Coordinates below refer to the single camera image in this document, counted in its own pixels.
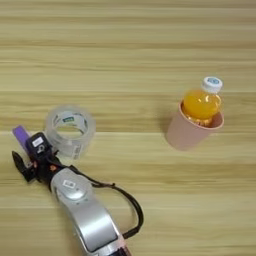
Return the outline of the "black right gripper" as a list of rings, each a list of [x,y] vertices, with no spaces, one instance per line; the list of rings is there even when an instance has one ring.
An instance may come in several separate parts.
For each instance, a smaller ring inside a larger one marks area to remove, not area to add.
[[[27,182],[37,180],[51,187],[53,177],[65,168],[53,153],[46,153],[41,156],[33,155],[31,161],[26,165],[22,157],[15,151],[12,152],[14,164]]]

